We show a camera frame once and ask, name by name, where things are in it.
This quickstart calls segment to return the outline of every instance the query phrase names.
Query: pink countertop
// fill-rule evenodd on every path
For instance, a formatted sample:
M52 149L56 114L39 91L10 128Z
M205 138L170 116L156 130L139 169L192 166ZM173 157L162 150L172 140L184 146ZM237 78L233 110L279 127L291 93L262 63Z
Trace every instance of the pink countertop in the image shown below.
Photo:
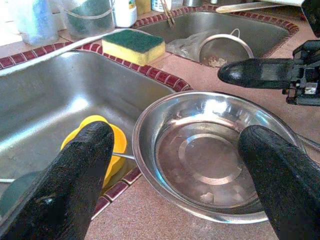
M308 23L300 20L299 14L297 15L299 11L292 9L264 11L264 14L267 12L268 15L288 20L299 27L299 32L276 50L271 58L291 58L296 47L306 40L316 39ZM154 14L155 12L151 12L141 17ZM60 36L61 42L71 40L66 31L60 32ZM23 48L23 44L0 47L0 58L30 48ZM246 89L229 85L218 79L218 68L200 65L170 53L165 53L151 66L184 79L195 90L224 92L253 101L279 116L297 133L320 142L319 108L289 105L281 90ZM320 163L320 154L310 148L307 151L311 158ZM277 237L269 222L229 225L210 222L186 213L163 199L144 177L140 177L91 222L86 240L102 239L270 240Z

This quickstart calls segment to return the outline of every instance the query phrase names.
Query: sink basin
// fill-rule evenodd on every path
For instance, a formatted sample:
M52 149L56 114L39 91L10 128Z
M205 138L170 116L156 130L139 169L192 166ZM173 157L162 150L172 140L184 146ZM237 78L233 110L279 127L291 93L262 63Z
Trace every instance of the sink basin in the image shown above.
M234 14L200 11L186 13L174 19L175 25L173 28L170 28L167 20L162 20L143 25L138 29L164 38L167 44L173 40L185 39L193 34L205 31L216 30L220 34L230 34L234 29L239 29L240 38L248 44L255 58L265 57L276 45L290 35L289 31L283 27ZM219 49L219 45L222 47L226 39L217 39L215 41L218 44L215 49ZM204 51L207 52L203 55L210 55L209 47L205 46L202 52ZM248 56L241 46L239 51L241 51L242 55Z
M72 51L0 78L0 178L41 171L90 115L120 127L132 154L136 120L171 88L93 52ZM0 194L8 184L0 184Z

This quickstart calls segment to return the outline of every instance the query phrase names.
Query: bowl rim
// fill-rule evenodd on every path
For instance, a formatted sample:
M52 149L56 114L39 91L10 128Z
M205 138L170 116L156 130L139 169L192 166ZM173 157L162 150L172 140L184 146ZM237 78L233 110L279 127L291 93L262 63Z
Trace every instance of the bowl rim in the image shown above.
M175 99L177 97L185 96L185 95L210 95L210 96L225 96L225 97L232 97L236 98L240 101L246 102L249 105L253 105L255 108L263 111L264 113L268 114L270 117L272 117L276 122L278 122L279 125L281 125L283 128L286 129L289 136L292 138L293 142L297 147L299 147L303 152L306 152L303 143L301 140L297 137L295 132L284 122L282 121L278 116L274 115L272 112L268 111L264 107L247 100L245 98L224 93L224 92L218 92L218 91L183 91L183 92L177 92L172 93L170 95L164 96L160 98L159 100L153 102L151 105L149 105L140 115L138 120L136 121L136 124L133 129L132 133L132 151L133 155L135 157L136 164L138 168L140 169L142 175L145 177L145 179L148 181L148 183L166 200L168 200L171 203L174 203L179 208L185 210L186 212L195 215L197 217L207 219L216 223L223 223L223 224L254 224L254 223L261 223L268 220L268 217L264 211L258 211L254 213L245 213L245 214L229 214L229 213L220 213L220 212L213 212L207 209L200 208L196 206L195 204L192 204L186 200L184 200L182 197L173 194L172 192L168 191L165 187L163 187L159 182L156 180L156 178L151 174L149 169L147 168L140 148L139 148L139 136L140 136L140 129L142 127L142 124L144 123L144 120L149 115L151 111L159 107L162 103L169 101L171 99Z

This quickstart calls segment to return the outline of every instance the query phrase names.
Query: sponge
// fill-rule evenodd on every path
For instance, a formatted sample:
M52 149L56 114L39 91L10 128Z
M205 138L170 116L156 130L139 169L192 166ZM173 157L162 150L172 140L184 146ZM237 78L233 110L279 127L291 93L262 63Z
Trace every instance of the sponge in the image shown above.
M165 53L162 37L123 30L102 38L102 50L117 58L144 66Z

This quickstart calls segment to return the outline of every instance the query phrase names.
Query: stainless steel bowl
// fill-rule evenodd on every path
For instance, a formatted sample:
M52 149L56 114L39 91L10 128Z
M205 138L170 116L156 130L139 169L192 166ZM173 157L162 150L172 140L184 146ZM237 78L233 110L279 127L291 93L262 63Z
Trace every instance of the stainless steel bowl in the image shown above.
M268 218L237 151L249 125L265 126L304 151L295 133L262 107L189 91L165 96L140 115L133 153L148 182L185 211L219 223L258 223Z

